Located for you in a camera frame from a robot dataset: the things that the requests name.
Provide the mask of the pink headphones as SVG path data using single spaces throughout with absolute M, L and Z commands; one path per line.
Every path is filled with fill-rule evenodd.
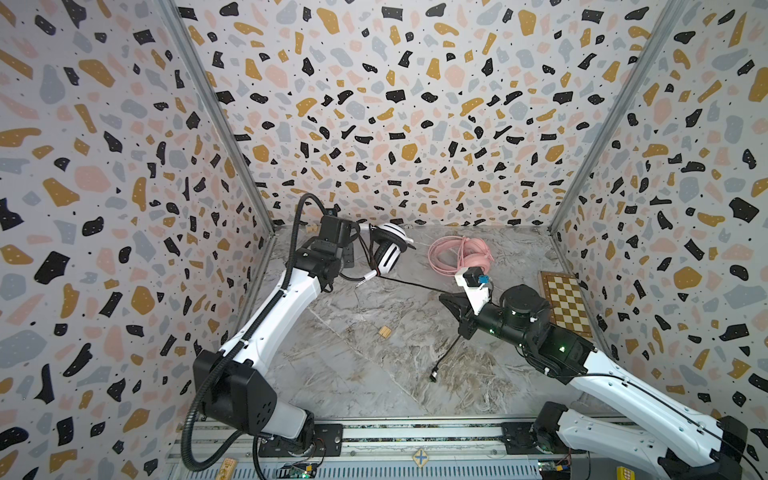
M 479 267 L 488 274 L 494 262 L 486 242 L 479 238 L 445 236 L 429 247 L 427 259 L 439 275 L 454 276 L 464 268 Z

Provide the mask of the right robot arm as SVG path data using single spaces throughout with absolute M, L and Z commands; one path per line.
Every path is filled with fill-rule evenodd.
M 549 319 L 550 304 L 517 285 L 493 303 L 486 285 L 443 293 L 439 300 L 471 339 L 487 333 L 517 348 L 536 371 L 607 404 L 632 427 L 591 418 L 547 401 L 525 439 L 544 453 L 596 453 L 659 479 L 739 479 L 748 429 L 672 399 L 615 363 L 591 341 Z

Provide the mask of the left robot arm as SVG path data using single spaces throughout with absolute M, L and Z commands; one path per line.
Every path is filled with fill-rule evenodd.
M 319 233 L 292 251 L 266 301 L 218 351 L 202 351 L 193 365 L 196 397 L 188 418 L 202 414 L 237 431 L 306 443 L 311 413 L 278 399 L 266 379 L 272 360 L 304 310 L 330 292 L 344 268 L 344 252 L 360 233 L 351 220 L 326 215 Z

